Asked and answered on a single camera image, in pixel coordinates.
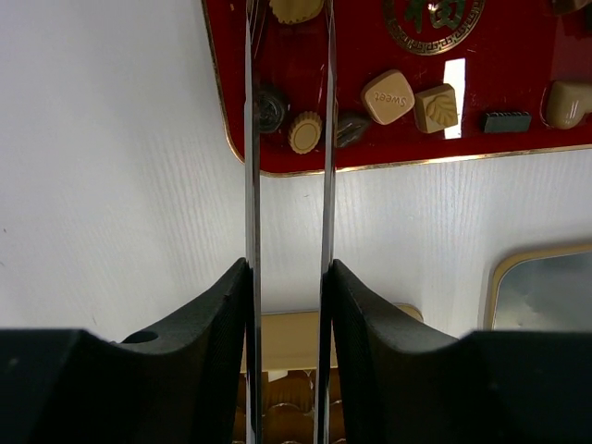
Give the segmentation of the metal tongs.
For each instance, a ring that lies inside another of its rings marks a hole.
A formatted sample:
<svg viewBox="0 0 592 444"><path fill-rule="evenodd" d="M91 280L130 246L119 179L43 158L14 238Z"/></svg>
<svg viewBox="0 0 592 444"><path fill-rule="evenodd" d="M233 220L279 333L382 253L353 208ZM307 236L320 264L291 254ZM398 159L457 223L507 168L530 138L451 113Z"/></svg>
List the metal tongs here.
<svg viewBox="0 0 592 444"><path fill-rule="evenodd" d="M336 20L331 1L327 12L327 101L325 123L324 206L321 250L321 280L318 312L318 352L314 398L314 442L329 442L329 374L331 365L331 313L329 274L334 257L336 142L338 129ZM255 67L255 41L263 29L264 3L246 7L245 31L245 234L251 296L246 315L246 441L263 441L263 384L261 350L261 224L260 224L260 130L259 73Z"/></svg>

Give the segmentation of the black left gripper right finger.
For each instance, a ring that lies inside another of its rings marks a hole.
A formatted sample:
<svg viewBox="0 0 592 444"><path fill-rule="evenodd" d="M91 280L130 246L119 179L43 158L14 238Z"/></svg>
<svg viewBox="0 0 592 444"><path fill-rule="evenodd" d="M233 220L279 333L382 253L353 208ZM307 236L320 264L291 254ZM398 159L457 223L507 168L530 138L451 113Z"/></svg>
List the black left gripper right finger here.
<svg viewBox="0 0 592 444"><path fill-rule="evenodd" d="M341 261L327 297L350 443L587 443L591 337L473 331L404 313Z"/></svg>

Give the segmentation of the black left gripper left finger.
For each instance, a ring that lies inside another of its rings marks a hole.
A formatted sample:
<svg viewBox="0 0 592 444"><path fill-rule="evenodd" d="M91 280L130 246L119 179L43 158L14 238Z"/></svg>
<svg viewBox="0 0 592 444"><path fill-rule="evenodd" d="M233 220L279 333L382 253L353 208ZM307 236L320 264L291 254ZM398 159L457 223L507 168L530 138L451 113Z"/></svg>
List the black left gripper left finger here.
<svg viewBox="0 0 592 444"><path fill-rule="evenodd" d="M248 269L120 342L84 329L1 333L5 443L229 443Z"/></svg>

